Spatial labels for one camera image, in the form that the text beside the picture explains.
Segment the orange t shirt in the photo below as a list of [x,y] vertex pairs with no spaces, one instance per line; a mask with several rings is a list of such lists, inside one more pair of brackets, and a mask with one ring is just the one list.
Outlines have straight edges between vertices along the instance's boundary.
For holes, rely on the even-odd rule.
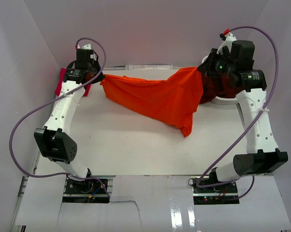
[[181,68],[167,80],[107,74],[100,84],[114,103],[173,126],[184,137],[191,134],[203,95],[202,74],[196,67]]

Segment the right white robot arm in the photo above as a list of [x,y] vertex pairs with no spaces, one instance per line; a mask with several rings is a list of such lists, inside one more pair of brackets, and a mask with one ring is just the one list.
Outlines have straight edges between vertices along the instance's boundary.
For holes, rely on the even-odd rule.
[[220,38],[220,47],[213,48],[197,69],[211,78],[226,77],[231,87],[243,89],[236,100],[247,146],[245,154],[211,169],[208,185],[215,193],[242,177],[270,174],[288,161],[288,153],[280,151],[271,130],[265,75],[253,68],[254,43],[237,40],[230,32],[220,34]]

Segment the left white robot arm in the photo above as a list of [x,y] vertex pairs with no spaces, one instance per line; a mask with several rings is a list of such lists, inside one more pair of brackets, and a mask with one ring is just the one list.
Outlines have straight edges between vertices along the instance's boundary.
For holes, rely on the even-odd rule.
[[78,146],[69,135],[70,126],[81,97],[91,84],[103,80],[100,69],[98,55],[91,44],[77,46],[76,60],[61,71],[59,100],[54,103],[43,128],[37,128],[34,132],[42,156],[77,180],[76,187],[83,193],[92,189],[93,181],[88,178],[90,170],[76,157]]

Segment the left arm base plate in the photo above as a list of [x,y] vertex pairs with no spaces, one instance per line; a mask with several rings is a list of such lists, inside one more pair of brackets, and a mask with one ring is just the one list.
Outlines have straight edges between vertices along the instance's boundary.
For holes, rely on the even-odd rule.
[[105,194],[105,188],[108,188],[108,179],[100,179],[102,184],[97,180],[77,181],[66,179],[65,194],[80,195],[80,194]]

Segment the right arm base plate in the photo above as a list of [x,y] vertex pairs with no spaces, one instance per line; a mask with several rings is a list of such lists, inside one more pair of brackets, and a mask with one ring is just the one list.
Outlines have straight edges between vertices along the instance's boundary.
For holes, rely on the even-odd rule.
[[223,193],[237,193],[237,187],[235,183],[209,187],[209,188],[199,188],[197,183],[198,177],[191,177],[188,180],[188,185],[193,187],[193,193],[215,193],[215,194],[223,194]]

